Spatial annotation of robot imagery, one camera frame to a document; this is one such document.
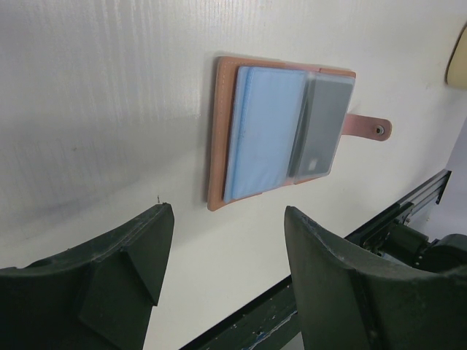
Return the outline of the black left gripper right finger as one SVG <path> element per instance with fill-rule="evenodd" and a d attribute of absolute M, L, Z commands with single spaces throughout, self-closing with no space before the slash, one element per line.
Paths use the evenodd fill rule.
<path fill-rule="evenodd" d="M 285 209 L 285 240 L 306 349 L 464 349 L 466 268 L 391 262 Z"/>

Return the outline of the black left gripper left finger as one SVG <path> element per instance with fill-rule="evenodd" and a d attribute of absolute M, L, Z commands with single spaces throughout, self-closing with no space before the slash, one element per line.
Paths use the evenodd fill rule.
<path fill-rule="evenodd" d="M 3 349 L 141 349 L 171 249 L 157 204 L 85 243 L 1 270 Z"/>

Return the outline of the brown leather card holder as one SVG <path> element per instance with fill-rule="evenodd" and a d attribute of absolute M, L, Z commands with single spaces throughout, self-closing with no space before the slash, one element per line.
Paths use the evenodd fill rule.
<path fill-rule="evenodd" d="M 355 72 L 346 69 L 233 56 L 219 59 L 209 210 L 323 177 L 296 177 L 307 127 L 309 89 L 318 74 L 356 80 Z M 389 120 L 352 114 L 349 107 L 340 138 L 343 135 L 374 141 L 390 138 Z"/>

